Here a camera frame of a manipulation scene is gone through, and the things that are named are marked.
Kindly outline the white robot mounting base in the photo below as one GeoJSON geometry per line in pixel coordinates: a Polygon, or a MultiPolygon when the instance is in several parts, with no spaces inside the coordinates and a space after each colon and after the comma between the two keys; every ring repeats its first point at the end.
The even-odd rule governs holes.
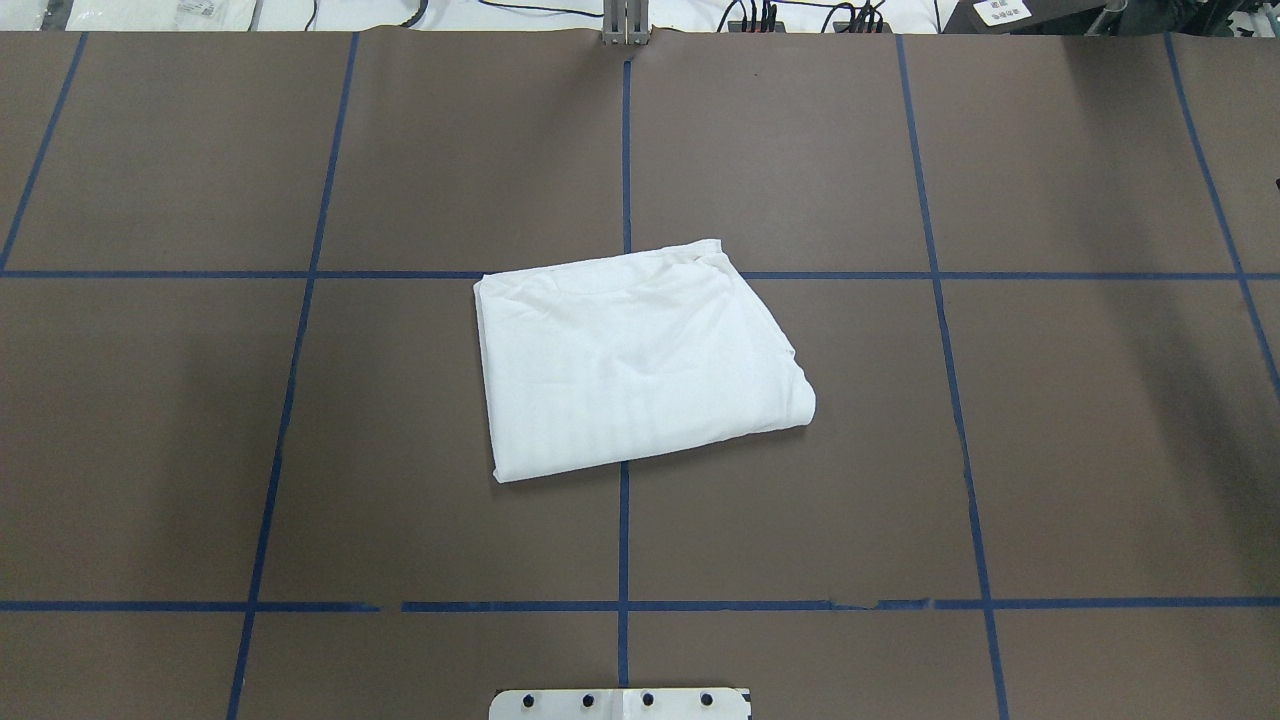
{"type": "Polygon", "coordinates": [[[748,689],[663,687],[512,689],[490,702],[489,719],[751,719],[748,689]]]}

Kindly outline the black device with label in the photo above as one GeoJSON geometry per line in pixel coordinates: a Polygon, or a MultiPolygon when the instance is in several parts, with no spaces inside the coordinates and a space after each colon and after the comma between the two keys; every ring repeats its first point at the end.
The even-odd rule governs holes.
{"type": "Polygon", "coordinates": [[[959,1],[943,35],[1100,36],[1129,1],[959,1]]]}

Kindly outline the white long-sleeve printed shirt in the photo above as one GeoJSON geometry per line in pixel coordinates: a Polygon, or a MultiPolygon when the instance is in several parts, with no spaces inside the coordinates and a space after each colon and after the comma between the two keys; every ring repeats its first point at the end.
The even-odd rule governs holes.
{"type": "Polygon", "coordinates": [[[817,393],[719,240],[474,286],[502,484],[809,424],[817,393]]]}

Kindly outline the upper orange black adapter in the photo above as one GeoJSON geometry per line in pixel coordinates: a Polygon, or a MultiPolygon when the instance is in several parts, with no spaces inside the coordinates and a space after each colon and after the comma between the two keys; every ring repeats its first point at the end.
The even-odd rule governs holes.
{"type": "Polygon", "coordinates": [[[777,1],[728,1],[717,24],[717,33],[767,35],[783,32],[777,1]]]}

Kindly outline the aluminium frame post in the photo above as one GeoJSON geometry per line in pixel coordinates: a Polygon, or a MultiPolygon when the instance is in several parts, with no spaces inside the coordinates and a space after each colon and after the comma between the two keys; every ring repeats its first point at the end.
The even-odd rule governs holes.
{"type": "Polygon", "coordinates": [[[602,3],[602,42],[605,46],[649,44],[652,23],[648,0],[604,0],[602,3]]]}

